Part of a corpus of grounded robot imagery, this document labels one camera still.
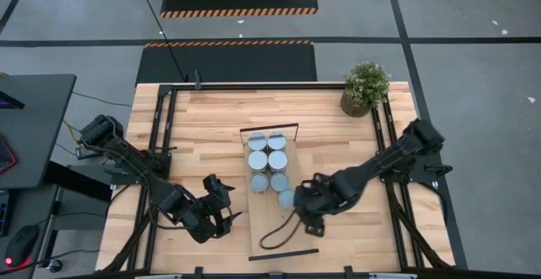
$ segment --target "brown pot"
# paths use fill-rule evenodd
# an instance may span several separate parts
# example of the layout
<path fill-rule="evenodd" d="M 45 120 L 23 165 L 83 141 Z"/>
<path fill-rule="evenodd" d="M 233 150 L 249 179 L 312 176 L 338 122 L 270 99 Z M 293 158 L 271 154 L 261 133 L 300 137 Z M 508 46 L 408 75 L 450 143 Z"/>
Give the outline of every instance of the brown pot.
<path fill-rule="evenodd" d="M 363 117 L 372 109 L 372 106 L 370 105 L 358 105 L 353 102 L 353 98 L 346 94 L 345 91 L 342 93 L 340 107 L 347 115 L 354 118 Z"/>

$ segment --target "wooden tabletop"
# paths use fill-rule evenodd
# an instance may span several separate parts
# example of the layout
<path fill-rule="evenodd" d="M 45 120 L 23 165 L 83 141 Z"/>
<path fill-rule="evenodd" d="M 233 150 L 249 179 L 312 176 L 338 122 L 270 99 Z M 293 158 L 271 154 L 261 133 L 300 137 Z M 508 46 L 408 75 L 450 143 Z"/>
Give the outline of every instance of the wooden tabletop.
<path fill-rule="evenodd" d="M 138 149 L 146 149 L 149 144 L 158 87 L 138 85 L 135 93 L 127 140 Z M 332 174 L 358 166 L 377 151 L 373 121 L 370 115 L 350 118 L 344 114 L 339 106 L 341 94 L 340 90 L 179 91 L 172 126 L 171 147 L 177 149 L 172 150 L 171 181 L 202 196 L 206 194 L 202 179 L 215 173 L 223 183 L 236 188 L 230 193 L 232 210 L 243 214 L 235 220 L 230 234 L 203 244 L 196 243 L 187 232 L 158 230 L 152 273 L 194 273 L 196 266 L 203 266 L 205 273 L 343 272 L 344 265 L 351 265 L 354 271 L 399 271 L 385 186 L 377 179 L 369 182 L 351 210 L 325 217 L 325 236 L 314 240 L 318 254 L 248 260 L 252 249 L 247 199 L 250 190 L 245 182 L 239 129 L 299 123 L 297 152 L 304 179 L 312 178 L 314 172 Z M 408 83 L 392 82 L 389 99 L 400 135 L 417 116 Z M 162 120 L 166 113 L 167 101 Z M 386 129 L 384 134 L 389 145 Z M 409 191 L 419 231 L 444 261 L 453 264 L 438 197 L 417 184 L 409 185 Z M 111 262 L 133 231 L 138 198 L 139 187 L 130 187 L 109 209 L 96 269 Z M 170 225 L 163 217 L 160 224 Z M 412 246 L 407 231 L 403 232 L 408 262 L 413 265 Z M 142 238 L 139 266 L 145 243 L 146 238 Z"/>

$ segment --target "tin can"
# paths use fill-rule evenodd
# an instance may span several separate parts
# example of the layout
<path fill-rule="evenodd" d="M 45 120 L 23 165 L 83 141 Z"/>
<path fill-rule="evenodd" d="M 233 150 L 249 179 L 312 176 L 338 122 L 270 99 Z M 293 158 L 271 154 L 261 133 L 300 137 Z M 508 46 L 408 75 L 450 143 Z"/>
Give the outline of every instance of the tin can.
<path fill-rule="evenodd" d="M 259 132 L 256 132 L 248 138 L 248 147 L 251 151 L 266 151 L 267 138 Z"/>
<path fill-rule="evenodd" d="M 272 151 L 269 154 L 269 169 L 272 173 L 285 172 L 287 155 L 283 151 Z"/>
<path fill-rule="evenodd" d="M 264 172 L 267 163 L 267 155 L 262 151 L 254 151 L 248 156 L 248 166 L 253 173 Z"/>
<path fill-rule="evenodd" d="M 280 193 L 289 188 L 289 178 L 283 172 L 275 173 L 270 178 L 270 187 L 277 193 Z"/>
<path fill-rule="evenodd" d="M 286 148 L 286 143 L 286 137 L 281 132 L 271 133 L 267 140 L 269 151 L 284 150 L 284 148 Z"/>
<path fill-rule="evenodd" d="M 278 203 L 283 209 L 293 206 L 293 192 L 290 189 L 284 189 L 278 195 Z"/>
<path fill-rule="evenodd" d="M 250 179 L 250 186 L 255 193 L 263 194 L 269 187 L 269 179 L 263 173 L 256 173 Z"/>

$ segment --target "can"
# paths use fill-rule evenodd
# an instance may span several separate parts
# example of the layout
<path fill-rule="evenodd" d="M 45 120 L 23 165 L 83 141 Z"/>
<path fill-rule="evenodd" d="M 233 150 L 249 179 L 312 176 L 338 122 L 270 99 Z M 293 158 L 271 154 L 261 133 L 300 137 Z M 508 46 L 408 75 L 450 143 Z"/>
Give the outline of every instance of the can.
<path fill-rule="evenodd" d="M 283 172 L 275 173 L 270 177 L 270 187 L 280 193 L 289 188 L 289 178 Z"/>
<path fill-rule="evenodd" d="M 267 155 L 262 151 L 254 151 L 248 156 L 248 166 L 253 173 L 264 172 L 267 162 Z"/>
<path fill-rule="evenodd" d="M 290 189 L 284 189 L 278 195 L 278 203 L 283 209 L 293 206 L 293 192 Z"/>
<path fill-rule="evenodd" d="M 250 179 L 250 186 L 255 193 L 263 194 L 269 187 L 269 179 L 263 173 L 256 173 Z"/>
<path fill-rule="evenodd" d="M 272 173 L 285 172 L 287 155 L 283 151 L 272 151 L 269 154 L 269 169 Z"/>
<path fill-rule="evenodd" d="M 271 133 L 267 140 L 269 151 L 284 150 L 284 148 L 286 148 L 286 143 L 286 137 L 281 132 Z"/>
<path fill-rule="evenodd" d="M 248 138 L 248 147 L 251 151 L 266 151 L 267 138 L 259 132 L 256 132 Z"/>

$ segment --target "concrete floor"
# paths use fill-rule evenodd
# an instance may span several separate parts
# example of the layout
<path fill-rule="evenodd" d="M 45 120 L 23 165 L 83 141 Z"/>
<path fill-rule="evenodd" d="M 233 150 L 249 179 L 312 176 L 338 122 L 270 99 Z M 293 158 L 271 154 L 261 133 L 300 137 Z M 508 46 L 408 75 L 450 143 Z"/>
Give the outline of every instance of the concrete floor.
<path fill-rule="evenodd" d="M 0 0 L 0 15 L 11 1 Z M 161 0 L 150 1 L 159 11 Z M 410 37 L 541 36 L 541 0 L 398 2 Z M 316 15 L 161 22 L 170 38 L 399 36 L 390 0 L 319 0 L 319 5 Z M 9 17 L 4 28 L 0 22 L 0 46 L 7 41 L 161 37 L 145 0 L 20 0 Z M 413 58 L 430 117 L 447 139 L 443 162 L 455 168 L 447 180 L 468 267 L 541 274 L 541 46 L 491 42 L 495 43 L 412 45 Z M 0 70 L 76 74 L 79 93 L 129 104 L 142 49 L 0 47 Z M 319 80 L 341 79 L 355 63 L 375 60 L 386 66 L 391 80 L 411 81 L 401 44 L 316 43 L 314 49 Z M 105 113 L 126 124 L 129 112 L 128 107 L 73 96 L 66 119 L 81 128 Z M 66 129 L 58 143 L 74 149 Z M 53 160 L 78 164 L 60 149 L 55 149 Z M 100 230 L 63 232 L 55 253 L 97 249 L 100 240 Z M 38 270 L 36 278 L 91 273 L 96 256 L 73 255 L 63 262 L 63 272 L 52 276 Z"/>

